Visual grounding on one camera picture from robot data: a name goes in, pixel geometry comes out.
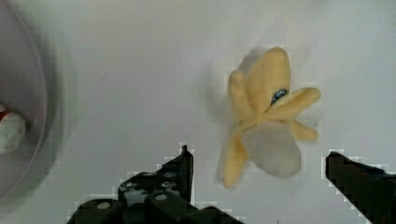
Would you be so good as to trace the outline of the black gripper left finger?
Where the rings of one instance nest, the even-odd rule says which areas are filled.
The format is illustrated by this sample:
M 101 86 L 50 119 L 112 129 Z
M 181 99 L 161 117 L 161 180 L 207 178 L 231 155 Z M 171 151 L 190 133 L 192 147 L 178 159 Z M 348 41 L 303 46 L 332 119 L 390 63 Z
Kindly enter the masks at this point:
M 82 203 L 66 224 L 243 224 L 209 205 L 191 204 L 193 155 L 187 146 L 155 172 L 121 183 L 118 198 Z

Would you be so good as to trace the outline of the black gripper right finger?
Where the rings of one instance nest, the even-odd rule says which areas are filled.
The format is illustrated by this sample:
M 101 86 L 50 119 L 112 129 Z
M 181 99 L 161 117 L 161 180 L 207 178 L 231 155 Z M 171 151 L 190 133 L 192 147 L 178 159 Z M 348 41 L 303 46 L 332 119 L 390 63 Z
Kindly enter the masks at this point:
M 334 151 L 325 162 L 326 178 L 372 224 L 395 224 L 395 175 Z

